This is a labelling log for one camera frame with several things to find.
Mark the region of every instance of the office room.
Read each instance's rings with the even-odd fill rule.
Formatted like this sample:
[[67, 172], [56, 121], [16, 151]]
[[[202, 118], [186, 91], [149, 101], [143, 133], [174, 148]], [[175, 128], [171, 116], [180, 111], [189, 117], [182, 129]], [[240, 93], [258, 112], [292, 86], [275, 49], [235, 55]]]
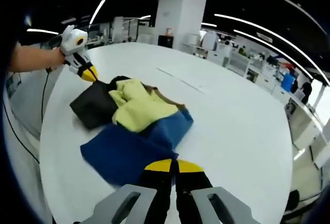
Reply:
[[8, 208], [50, 224], [326, 223], [326, 5], [24, 0], [2, 74]]

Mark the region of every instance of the blue object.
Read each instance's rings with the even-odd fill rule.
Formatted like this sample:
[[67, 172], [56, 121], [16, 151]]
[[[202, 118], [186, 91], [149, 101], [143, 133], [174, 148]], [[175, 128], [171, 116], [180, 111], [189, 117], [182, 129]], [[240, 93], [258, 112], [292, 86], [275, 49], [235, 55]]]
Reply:
[[291, 76], [289, 73], [286, 73], [282, 81], [282, 84], [280, 86], [285, 91], [290, 92], [293, 82], [294, 82], [294, 77]]
[[147, 141], [170, 150], [175, 149], [193, 122], [187, 109], [180, 110], [152, 124], [153, 126], [147, 136]]
[[155, 161], [178, 157], [172, 150], [114, 124], [81, 145], [80, 150], [102, 178], [118, 186], [137, 183], [144, 168]]

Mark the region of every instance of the office desk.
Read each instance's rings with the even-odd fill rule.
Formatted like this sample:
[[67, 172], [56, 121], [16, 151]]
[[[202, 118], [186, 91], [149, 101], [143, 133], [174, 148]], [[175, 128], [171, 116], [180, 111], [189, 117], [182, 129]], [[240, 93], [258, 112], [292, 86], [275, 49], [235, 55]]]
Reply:
[[[280, 103], [235, 73], [177, 50], [123, 43], [88, 53], [100, 80], [136, 77], [185, 103], [195, 122], [176, 149], [179, 157], [203, 167], [214, 186], [249, 205], [260, 223], [279, 223], [292, 173], [290, 130]], [[84, 129], [69, 107], [90, 84], [65, 67], [44, 116], [41, 178], [58, 224], [83, 221], [114, 192], [80, 153], [100, 129]], [[172, 189], [166, 223], [179, 223], [175, 199]]]

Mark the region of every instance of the pile of cloth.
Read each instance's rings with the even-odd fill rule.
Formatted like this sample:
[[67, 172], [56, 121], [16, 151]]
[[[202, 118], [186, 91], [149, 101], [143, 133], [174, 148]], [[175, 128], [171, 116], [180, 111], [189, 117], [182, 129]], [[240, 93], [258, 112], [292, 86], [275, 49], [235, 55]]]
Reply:
[[95, 82], [70, 106], [86, 128], [105, 125], [80, 150], [101, 177], [118, 186], [135, 184], [155, 161], [176, 160], [173, 150], [193, 123], [185, 105], [125, 76]]

